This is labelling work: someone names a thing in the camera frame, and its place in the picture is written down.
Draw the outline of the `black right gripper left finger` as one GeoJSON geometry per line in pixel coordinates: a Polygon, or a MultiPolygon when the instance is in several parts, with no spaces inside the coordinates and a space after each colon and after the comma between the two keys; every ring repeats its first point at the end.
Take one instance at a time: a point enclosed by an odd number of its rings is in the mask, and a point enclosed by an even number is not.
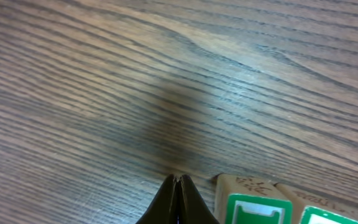
{"type": "Polygon", "coordinates": [[[176,223],[178,223],[178,181],[175,175],[170,174],[136,224],[176,223]]]}

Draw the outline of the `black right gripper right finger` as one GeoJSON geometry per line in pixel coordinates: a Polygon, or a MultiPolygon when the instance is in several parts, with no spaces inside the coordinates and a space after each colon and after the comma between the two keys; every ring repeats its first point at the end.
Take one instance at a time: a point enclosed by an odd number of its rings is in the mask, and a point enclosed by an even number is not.
{"type": "Polygon", "coordinates": [[[180,224],[219,224],[189,175],[179,179],[178,209],[180,224]]]}

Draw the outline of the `green letter wooden block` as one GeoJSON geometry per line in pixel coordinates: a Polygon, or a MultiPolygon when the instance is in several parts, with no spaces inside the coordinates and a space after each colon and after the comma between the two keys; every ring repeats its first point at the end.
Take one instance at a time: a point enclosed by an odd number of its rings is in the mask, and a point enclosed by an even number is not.
{"type": "Polygon", "coordinates": [[[214,216],[222,224],[290,224],[291,201],[269,180],[219,174],[214,216]]]}

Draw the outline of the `green B wooden block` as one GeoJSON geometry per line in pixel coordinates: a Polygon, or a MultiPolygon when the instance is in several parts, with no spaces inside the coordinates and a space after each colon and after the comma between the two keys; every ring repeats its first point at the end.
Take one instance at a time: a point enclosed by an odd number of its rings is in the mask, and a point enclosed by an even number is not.
{"type": "Polygon", "coordinates": [[[292,202],[292,224],[358,224],[358,208],[289,185],[275,187],[292,202]]]}

